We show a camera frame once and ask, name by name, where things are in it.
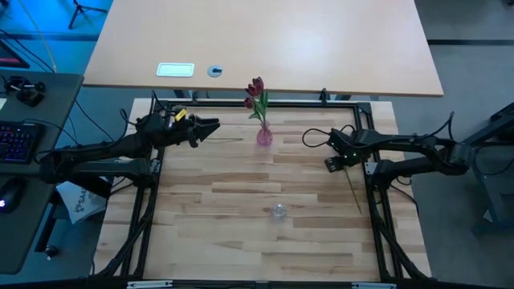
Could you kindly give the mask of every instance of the rgb keyboard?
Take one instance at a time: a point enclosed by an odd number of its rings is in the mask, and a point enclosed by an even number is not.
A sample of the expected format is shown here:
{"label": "rgb keyboard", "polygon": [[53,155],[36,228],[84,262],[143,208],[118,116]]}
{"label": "rgb keyboard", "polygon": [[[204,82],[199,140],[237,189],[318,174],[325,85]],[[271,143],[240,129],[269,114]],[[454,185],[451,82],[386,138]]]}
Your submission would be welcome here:
{"label": "rgb keyboard", "polygon": [[42,124],[0,121],[0,162],[30,163],[43,129]]}

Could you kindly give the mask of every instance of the pink vase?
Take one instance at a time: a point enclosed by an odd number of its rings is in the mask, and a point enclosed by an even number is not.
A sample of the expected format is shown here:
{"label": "pink vase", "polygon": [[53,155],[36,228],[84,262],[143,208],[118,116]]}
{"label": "pink vase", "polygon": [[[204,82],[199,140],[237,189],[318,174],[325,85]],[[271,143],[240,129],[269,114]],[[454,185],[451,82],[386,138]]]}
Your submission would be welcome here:
{"label": "pink vase", "polygon": [[270,146],[273,142],[273,133],[270,130],[270,123],[261,124],[261,129],[257,133],[257,143],[262,146]]}

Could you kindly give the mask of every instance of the wooden table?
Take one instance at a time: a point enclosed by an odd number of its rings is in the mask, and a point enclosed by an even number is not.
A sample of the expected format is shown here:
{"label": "wooden table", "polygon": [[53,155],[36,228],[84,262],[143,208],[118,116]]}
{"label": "wooden table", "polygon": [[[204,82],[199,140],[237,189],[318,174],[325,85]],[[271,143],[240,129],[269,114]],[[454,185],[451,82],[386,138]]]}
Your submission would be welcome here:
{"label": "wooden table", "polygon": [[443,95],[414,0],[115,0],[84,85],[242,90],[259,75],[273,92]]}
{"label": "wooden table", "polygon": [[[371,104],[376,129],[398,133],[391,103]],[[136,99],[130,119],[146,114],[149,105],[150,100]],[[379,280],[362,167],[349,169],[361,214],[345,173],[324,167],[332,149],[301,143],[308,128],[353,124],[348,109],[269,108],[270,148],[256,145],[258,121],[248,120],[245,108],[188,111],[218,117],[222,126],[197,149],[184,144],[165,151],[146,279]],[[311,144],[325,140],[307,138]],[[397,152],[381,156],[403,159]],[[395,185],[411,193],[410,187]],[[430,275],[414,204],[393,190],[389,196],[398,242]],[[130,188],[109,200],[95,256],[99,270],[127,237],[134,199]],[[277,203],[288,210],[282,221],[270,216]],[[392,272],[388,246],[385,252]]]}

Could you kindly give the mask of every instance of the black desk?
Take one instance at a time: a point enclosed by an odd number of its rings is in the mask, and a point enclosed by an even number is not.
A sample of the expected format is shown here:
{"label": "black desk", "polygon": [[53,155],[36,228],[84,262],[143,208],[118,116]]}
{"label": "black desk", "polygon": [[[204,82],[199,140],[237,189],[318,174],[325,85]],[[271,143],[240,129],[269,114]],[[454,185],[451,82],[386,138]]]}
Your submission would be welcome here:
{"label": "black desk", "polygon": [[[0,109],[0,120],[22,121],[31,118],[51,122],[60,127],[64,126],[84,80],[81,75],[43,72],[0,70],[0,75],[6,78],[12,75],[24,76],[32,83],[43,81],[47,85],[44,100],[35,108],[20,103],[16,100],[15,94],[11,93]],[[57,128],[46,125],[45,133],[35,151],[53,149],[59,135],[60,131]],[[16,274],[21,270],[50,197],[54,193],[54,185],[45,184],[36,177],[38,171],[39,166],[34,162],[29,165],[0,165],[0,186],[14,175],[23,175],[28,180],[25,195],[16,211],[0,214],[0,274]]]}

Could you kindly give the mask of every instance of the tulip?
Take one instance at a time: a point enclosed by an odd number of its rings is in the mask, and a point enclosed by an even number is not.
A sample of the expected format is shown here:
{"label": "tulip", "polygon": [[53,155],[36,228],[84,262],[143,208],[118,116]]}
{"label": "tulip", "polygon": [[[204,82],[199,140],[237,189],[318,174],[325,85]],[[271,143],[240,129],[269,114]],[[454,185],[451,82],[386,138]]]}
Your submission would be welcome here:
{"label": "tulip", "polygon": [[258,95],[264,91],[264,82],[263,79],[260,78],[260,76],[256,79],[252,79],[251,82],[254,84],[255,90],[257,91]]}
{"label": "tulip", "polygon": [[260,92],[257,92],[257,88],[253,84],[248,84],[248,88],[245,89],[247,91],[247,94],[250,96],[256,97],[259,95]]}
{"label": "tulip", "polygon": [[250,97],[247,97],[244,100],[244,106],[245,106],[245,108],[252,109],[254,107],[254,100]]}

